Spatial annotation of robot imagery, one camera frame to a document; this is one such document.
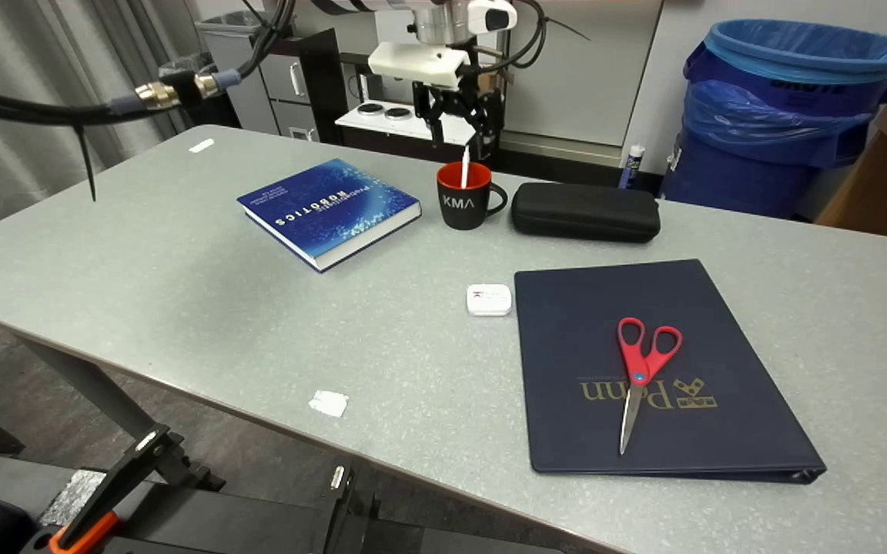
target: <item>floor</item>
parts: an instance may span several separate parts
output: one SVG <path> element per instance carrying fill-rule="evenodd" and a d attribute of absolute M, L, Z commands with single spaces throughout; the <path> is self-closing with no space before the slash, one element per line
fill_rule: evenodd
<path fill-rule="evenodd" d="M 156 422 L 179 430 L 191 457 L 226 476 L 226 493 L 232 494 L 314 502 L 325 497 L 334 466 L 351 465 L 381 497 L 381 515 L 392 520 L 549 545 L 564 554 L 603 549 L 374 466 L 362 457 L 242 422 L 166 386 L 121 371 L 107 376 Z M 21 339 L 6 329 L 0 329 L 0 426 L 26 445 L 19 457 L 66 466 L 110 466 L 129 445 L 125 434 L 121 434 L 93 403 L 69 386 L 21 344 Z"/>

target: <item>scissors blade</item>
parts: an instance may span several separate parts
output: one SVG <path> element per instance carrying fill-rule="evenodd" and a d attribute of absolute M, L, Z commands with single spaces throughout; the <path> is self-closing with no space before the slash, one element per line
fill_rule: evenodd
<path fill-rule="evenodd" d="M 632 441 L 632 426 L 642 409 L 642 399 L 646 398 L 646 386 L 627 386 L 626 395 L 626 412 L 623 412 L 623 430 L 620 430 L 620 456 L 626 456 L 627 441 Z"/>

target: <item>cable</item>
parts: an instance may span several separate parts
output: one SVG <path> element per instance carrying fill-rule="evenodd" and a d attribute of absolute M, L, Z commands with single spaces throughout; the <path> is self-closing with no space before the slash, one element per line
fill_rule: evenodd
<path fill-rule="evenodd" d="M 253 59 L 238 66 L 241 78 L 250 78 L 263 63 L 263 59 L 272 52 L 280 34 L 289 27 L 292 10 L 295 0 L 280 0 L 265 36 L 255 41 Z"/>
<path fill-rule="evenodd" d="M 545 16 L 539 0 L 521 0 L 521 4 L 526 4 L 536 11 L 532 36 L 516 56 L 508 56 L 508 59 L 503 59 L 503 60 L 496 60 L 490 66 L 477 66 L 477 72 L 506 71 L 506 66 L 532 66 L 539 60 L 542 48 L 545 48 L 545 27 L 549 24 L 567 27 L 569 34 L 577 34 L 582 41 L 591 41 L 589 34 L 564 24 L 561 18 Z"/>
<path fill-rule="evenodd" d="M 21 115 L 26 123 L 70 126 L 70 123 L 107 123 L 114 113 L 107 105 L 62 106 L 62 105 L 37 105 L 37 101 L 0 94 L 0 115 L 4 121 Z"/>
<path fill-rule="evenodd" d="M 263 27 L 267 27 L 267 21 L 263 18 L 263 11 L 250 4 L 250 0 L 241 0 L 253 16 L 255 16 L 255 21 L 263 24 Z"/>
<path fill-rule="evenodd" d="M 84 139 L 84 126 L 75 126 L 75 136 L 81 140 L 81 160 L 84 160 L 84 172 L 86 172 L 86 186 L 93 189 L 93 203 L 95 203 L 100 201 L 95 165 L 93 165 L 93 152 L 89 152 L 86 139 Z"/>

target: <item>black cable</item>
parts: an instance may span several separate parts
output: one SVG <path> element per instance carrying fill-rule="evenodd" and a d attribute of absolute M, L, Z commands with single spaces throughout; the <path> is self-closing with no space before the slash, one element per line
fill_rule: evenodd
<path fill-rule="evenodd" d="M 539 0 L 523 0 L 532 11 L 536 11 L 536 27 L 532 27 L 532 36 L 526 41 L 526 46 L 521 46 L 516 56 L 490 63 L 490 66 L 477 66 L 477 72 L 488 72 L 488 71 L 503 71 L 503 66 L 521 66 L 521 59 L 532 52 L 532 46 L 542 41 L 545 34 L 545 10 L 539 6 Z"/>
<path fill-rule="evenodd" d="M 545 48 L 545 27 L 542 27 L 542 34 L 539 34 L 536 52 L 532 52 L 526 60 L 517 60 L 516 66 L 532 66 L 532 63 L 539 60 L 542 48 Z"/>
<path fill-rule="evenodd" d="M 0 105 L 0 121 L 31 123 L 31 126 L 107 126 L 107 123 L 125 123 L 151 115 L 151 110 L 136 113 L 105 113 L 105 115 L 81 115 L 81 113 L 44 113 L 44 110 L 26 110 L 13 105 Z"/>
<path fill-rule="evenodd" d="M 100 201 L 95 165 L 93 165 L 93 152 L 89 152 L 86 139 L 84 139 L 84 126 L 75 126 L 75 136 L 81 140 L 81 160 L 84 160 L 84 172 L 86 172 L 86 186 L 93 189 L 93 203 L 95 203 Z"/>
<path fill-rule="evenodd" d="M 295 10 L 295 0 L 285 0 L 278 6 L 267 30 L 255 41 L 253 59 L 238 66 L 241 78 L 250 78 L 263 63 L 263 59 L 272 52 L 280 34 L 289 27 L 292 10 Z"/>
<path fill-rule="evenodd" d="M 564 27 L 564 30 L 582 36 L 582 41 L 591 41 L 589 34 L 582 34 L 578 27 L 574 27 L 574 24 L 567 24 L 567 21 L 561 21 L 561 18 L 545 18 L 545 21 L 558 24 L 558 27 Z"/>
<path fill-rule="evenodd" d="M 19 110 L 19 113 L 31 113 L 39 121 L 55 121 L 55 123 L 102 123 L 110 121 L 110 106 L 107 105 L 84 105 L 84 106 L 62 106 L 62 105 L 37 105 L 37 101 L 21 101 L 21 97 L 9 97 L 0 94 L 0 106 Z"/>
<path fill-rule="evenodd" d="M 253 16 L 255 16 L 255 21 L 263 24 L 263 27 L 267 27 L 267 21 L 263 18 L 263 11 L 250 4 L 250 0 L 241 0 Z"/>

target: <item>white label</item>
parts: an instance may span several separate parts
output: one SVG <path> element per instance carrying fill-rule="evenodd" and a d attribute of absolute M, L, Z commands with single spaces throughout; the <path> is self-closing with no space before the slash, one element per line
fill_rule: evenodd
<path fill-rule="evenodd" d="M 191 145 L 191 152 L 201 152 L 201 149 L 208 149 L 213 145 L 216 145 L 216 139 L 203 139 L 203 140 Z"/>
<path fill-rule="evenodd" d="M 325 415 L 331 415 L 331 418 L 343 418 L 346 409 L 347 409 L 347 398 L 346 398 L 346 395 L 336 395 L 336 389 L 314 389 L 310 409 L 314 409 L 314 412 L 325 412 Z"/>

